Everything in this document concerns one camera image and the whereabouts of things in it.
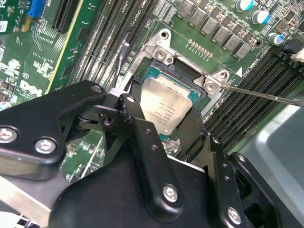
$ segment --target mounting hole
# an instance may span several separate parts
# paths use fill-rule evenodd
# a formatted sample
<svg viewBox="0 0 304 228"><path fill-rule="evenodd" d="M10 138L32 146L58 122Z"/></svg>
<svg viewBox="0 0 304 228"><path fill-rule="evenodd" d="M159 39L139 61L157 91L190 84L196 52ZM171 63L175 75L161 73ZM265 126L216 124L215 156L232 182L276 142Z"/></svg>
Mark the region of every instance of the mounting hole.
<svg viewBox="0 0 304 228"><path fill-rule="evenodd" d="M162 32L161 33L161 38L162 39L168 39L169 38L169 34L167 32Z"/></svg>
<svg viewBox="0 0 304 228"><path fill-rule="evenodd" d="M231 182L230 178L228 176L225 176L225 181L227 181L228 183Z"/></svg>
<svg viewBox="0 0 304 228"><path fill-rule="evenodd" d="M263 41L259 39L259 40L257 40L255 47L260 48L260 47L262 47L262 45L263 45Z"/></svg>
<svg viewBox="0 0 304 228"><path fill-rule="evenodd" d="M158 150L158 147L156 145L152 145L151 149L156 152Z"/></svg>
<svg viewBox="0 0 304 228"><path fill-rule="evenodd" d="M113 119L111 117L106 117L103 119L103 123L105 126L110 126L113 122Z"/></svg>
<svg viewBox="0 0 304 228"><path fill-rule="evenodd" d="M227 78L227 74L225 72L221 73L219 76L221 79L226 79Z"/></svg>
<svg viewBox="0 0 304 228"><path fill-rule="evenodd" d="M150 134L152 133L152 132L151 132L151 130L150 130L150 129L148 129L148 128L146 129L146 131L145 131L145 132L146 132L146 134L147 134L147 135L150 135Z"/></svg>

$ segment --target white label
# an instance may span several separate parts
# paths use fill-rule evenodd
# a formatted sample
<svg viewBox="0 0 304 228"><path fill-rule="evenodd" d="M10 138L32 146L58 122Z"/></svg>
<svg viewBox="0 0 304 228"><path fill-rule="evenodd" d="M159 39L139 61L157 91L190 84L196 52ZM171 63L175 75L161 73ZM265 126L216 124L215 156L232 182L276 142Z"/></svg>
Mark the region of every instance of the white label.
<svg viewBox="0 0 304 228"><path fill-rule="evenodd" d="M0 32L6 32L7 27L8 27L7 20L0 21Z"/></svg>

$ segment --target green circuit board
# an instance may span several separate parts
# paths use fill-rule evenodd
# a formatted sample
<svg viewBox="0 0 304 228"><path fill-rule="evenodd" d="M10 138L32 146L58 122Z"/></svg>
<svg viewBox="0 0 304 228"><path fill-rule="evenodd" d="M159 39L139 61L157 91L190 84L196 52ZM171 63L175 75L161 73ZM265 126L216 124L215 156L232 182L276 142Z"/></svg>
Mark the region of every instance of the green circuit board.
<svg viewBox="0 0 304 228"><path fill-rule="evenodd" d="M236 11L234 0L74 0L71 2L75 8L71 9L66 32L54 28L62 0L42 2L45 4L43 12L37 18L28 15L31 0L0 3L0 102L11 106L85 79L109 88L124 38L132 39L122 75L129 70L142 46L161 29L170 30L173 50L206 74L227 70L230 74L228 85L236 86L250 75L273 46L268 41L270 33L282 34L288 40L303 36L304 29L304 2L298 0L256 0L250 10L243 12ZM256 10L269 11L271 17L266 24L252 23L251 17ZM192 17L197 11L204 18L193 25ZM231 19L228 24L224 24L226 18ZM224 42L217 42L216 30L212 35L206 35L203 28L208 21L215 21L217 29L228 31L231 37L236 36L239 42L248 45L248 53L242 56L236 48L229 50L228 36ZM143 76L150 63L151 60L144 59L135 76ZM288 91L288 97L295 96L301 88L303 83ZM221 101L229 96L230 92L224 92ZM208 101L206 97L199 109ZM243 145L282 107L277 106L261 118L254 131L251 130L234 148ZM214 105L203 119L207 122L220 114ZM100 132L91 132L82 141L68 145L68 155L62 166L68 181L73 176L79 178L86 167L89 173L102 166L104 155L100 137Z"/></svg>

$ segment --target black plastic bracket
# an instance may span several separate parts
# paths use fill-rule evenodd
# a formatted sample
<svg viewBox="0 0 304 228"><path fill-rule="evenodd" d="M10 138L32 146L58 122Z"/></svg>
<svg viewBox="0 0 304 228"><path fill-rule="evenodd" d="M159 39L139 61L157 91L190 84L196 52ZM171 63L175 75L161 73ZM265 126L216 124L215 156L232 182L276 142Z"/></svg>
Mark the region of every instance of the black plastic bracket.
<svg viewBox="0 0 304 228"><path fill-rule="evenodd" d="M102 104L106 94L97 84L83 81L0 112L0 128L17 134L11 142L0 143L0 174L35 181L54 177L66 155L74 118ZM35 144L41 139L52 141L55 149L38 152Z"/></svg>

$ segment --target gray metal panel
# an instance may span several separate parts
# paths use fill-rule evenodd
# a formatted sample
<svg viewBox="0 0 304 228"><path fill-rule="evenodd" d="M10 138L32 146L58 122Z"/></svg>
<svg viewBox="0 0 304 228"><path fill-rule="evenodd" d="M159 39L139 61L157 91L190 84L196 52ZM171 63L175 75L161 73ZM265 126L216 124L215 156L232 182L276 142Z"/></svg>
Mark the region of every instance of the gray metal panel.
<svg viewBox="0 0 304 228"><path fill-rule="evenodd" d="M288 105L238 152L304 226L304 108Z"/></svg>

